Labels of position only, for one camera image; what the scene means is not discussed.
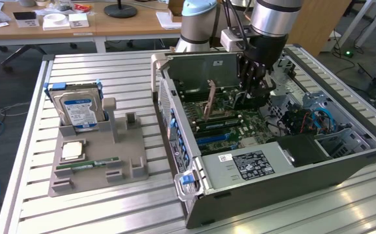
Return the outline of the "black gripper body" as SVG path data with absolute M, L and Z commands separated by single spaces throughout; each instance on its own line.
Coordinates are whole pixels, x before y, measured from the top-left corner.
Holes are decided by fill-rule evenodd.
M 244 46 L 244 56 L 248 60 L 260 62 L 272 71 L 273 64 L 280 58 L 283 48 L 288 40 L 288 34 L 281 37 L 259 35 L 241 40 Z

